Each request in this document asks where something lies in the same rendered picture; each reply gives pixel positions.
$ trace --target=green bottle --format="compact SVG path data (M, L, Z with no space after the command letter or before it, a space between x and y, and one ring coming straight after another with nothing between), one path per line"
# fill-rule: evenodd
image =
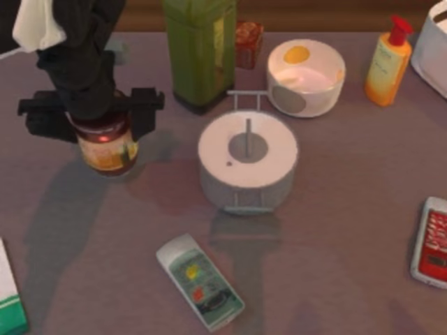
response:
M235 80L235 0L163 0L175 98L205 114Z

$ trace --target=red cap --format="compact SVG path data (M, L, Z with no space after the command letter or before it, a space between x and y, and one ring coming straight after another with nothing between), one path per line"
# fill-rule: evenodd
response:
M394 22L394 27L388 42L392 45L403 45L406 41L406 36L413 33L413 28L406 20L397 15L393 15L391 19Z

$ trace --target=lotion bottle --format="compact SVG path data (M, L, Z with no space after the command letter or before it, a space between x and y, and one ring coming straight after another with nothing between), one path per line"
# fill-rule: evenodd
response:
M365 84L367 97L381 107L393 104L412 51L406 40L411 25L396 15L392 20L393 30L379 38Z

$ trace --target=red box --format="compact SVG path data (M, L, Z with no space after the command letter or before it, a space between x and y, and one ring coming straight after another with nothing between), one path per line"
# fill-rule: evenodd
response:
M264 27L254 22L238 22L236 26L236 66L251 70L256 65L263 43Z

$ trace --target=table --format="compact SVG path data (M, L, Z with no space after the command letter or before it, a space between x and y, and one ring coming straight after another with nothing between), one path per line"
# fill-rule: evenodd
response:
M231 98L204 117L187 112L170 92L166 36L117 37L131 48L130 64L116 70L119 88L166 93L156 132L121 179L95 175L70 144L30 136L17 100L50 82L34 55L0 63L0 236L30 334L205 335L155 258L185 232L247 303L219 335L445 333L446 293L408 270L421 204L447 198L447 104L412 68L393 106L365 98L377 33L267 33L257 68L237 71L236 89L263 89L269 52L292 38L329 43L347 64L330 113L277 113L296 131L301 156L290 197L260 218L219 213L200 189L198 136Z

